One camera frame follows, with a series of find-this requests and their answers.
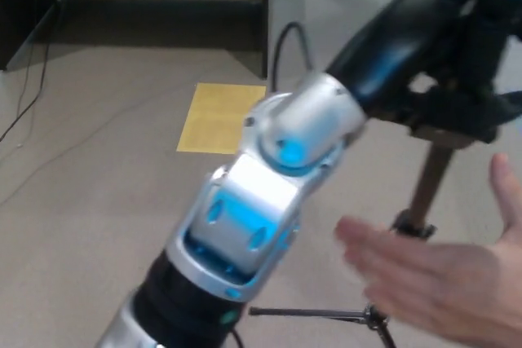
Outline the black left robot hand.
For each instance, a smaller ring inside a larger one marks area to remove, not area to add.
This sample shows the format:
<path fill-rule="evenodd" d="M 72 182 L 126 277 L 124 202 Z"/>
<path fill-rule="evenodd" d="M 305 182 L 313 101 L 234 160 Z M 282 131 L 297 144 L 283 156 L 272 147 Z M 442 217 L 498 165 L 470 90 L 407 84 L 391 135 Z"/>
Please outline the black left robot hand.
<path fill-rule="evenodd" d="M 326 72 L 369 118 L 492 143 L 521 116 L 519 91 L 493 77 L 508 32 L 472 0 L 392 0 L 338 53 Z"/>

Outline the person's bare hand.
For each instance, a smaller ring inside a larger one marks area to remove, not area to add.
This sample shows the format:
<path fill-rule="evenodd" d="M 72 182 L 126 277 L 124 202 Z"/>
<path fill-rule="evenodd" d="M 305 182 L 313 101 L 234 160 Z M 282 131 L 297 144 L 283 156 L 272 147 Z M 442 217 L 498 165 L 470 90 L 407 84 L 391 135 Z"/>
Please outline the person's bare hand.
<path fill-rule="evenodd" d="M 490 185 L 504 229 L 491 245 L 434 244 L 343 217 L 335 235 L 382 312 L 470 347 L 521 345 L 521 183 L 505 154 Z"/>

